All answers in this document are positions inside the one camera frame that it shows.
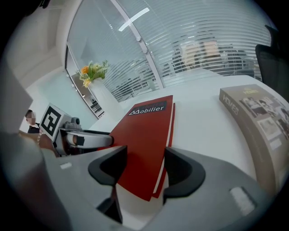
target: vase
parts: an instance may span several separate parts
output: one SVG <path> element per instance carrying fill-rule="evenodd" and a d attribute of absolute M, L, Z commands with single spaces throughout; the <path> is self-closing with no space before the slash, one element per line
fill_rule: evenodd
<path fill-rule="evenodd" d="M 95 79 L 89 84 L 91 93 L 95 96 L 100 107 L 114 120 L 120 120 L 124 116 L 124 111 L 119 102 L 109 92 L 100 78 Z"/>

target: red book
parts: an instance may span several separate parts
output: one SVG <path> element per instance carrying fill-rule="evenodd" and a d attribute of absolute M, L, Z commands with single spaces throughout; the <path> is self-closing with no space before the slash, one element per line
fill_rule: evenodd
<path fill-rule="evenodd" d="M 165 170 L 161 171 L 161 166 L 172 115 L 172 96 L 135 104 L 110 133 L 113 146 L 127 145 L 127 165 L 118 183 L 147 201 L 154 190 L 158 189 L 155 194 L 159 195 L 163 184 Z"/>

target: glass panel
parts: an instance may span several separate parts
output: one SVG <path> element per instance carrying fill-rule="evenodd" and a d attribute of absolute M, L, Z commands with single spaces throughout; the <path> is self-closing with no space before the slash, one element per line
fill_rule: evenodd
<path fill-rule="evenodd" d="M 77 66 L 71 56 L 70 50 L 67 51 L 67 57 L 66 57 L 66 70 L 72 79 L 75 87 L 78 90 L 78 93 L 83 99 L 85 100 L 88 107 L 92 109 L 92 111 L 95 113 L 95 115 L 100 118 L 104 115 L 103 109 L 100 107 L 100 105 L 97 103 L 96 98 L 94 95 L 90 92 L 89 88 L 86 88 L 83 86 L 82 80 L 79 79 L 79 75 L 76 73 Z"/>
<path fill-rule="evenodd" d="M 261 80 L 255 46 L 270 46 L 264 25 L 271 21 L 252 1 L 118 1 L 153 55 L 165 87 L 211 72 Z M 203 71 L 196 74 L 196 69 Z"/>
<path fill-rule="evenodd" d="M 41 82 L 38 89 L 48 102 L 68 115 L 78 117 L 83 129 L 89 129 L 98 120 L 72 87 L 72 81 L 65 71 Z"/>
<path fill-rule="evenodd" d="M 83 0 L 68 36 L 78 68 L 108 60 L 105 86 L 119 101 L 158 89 L 154 74 L 132 31 L 108 0 Z"/>

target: person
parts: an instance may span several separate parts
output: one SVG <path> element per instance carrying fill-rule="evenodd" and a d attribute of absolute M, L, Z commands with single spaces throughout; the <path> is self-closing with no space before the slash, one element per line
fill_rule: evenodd
<path fill-rule="evenodd" d="M 35 134 L 39 133 L 39 123 L 36 123 L 36 117 L 32 110 L 28 110 L 25 114 L 26 121 L 29 123 L 29 129 L 27 133 Z"/>

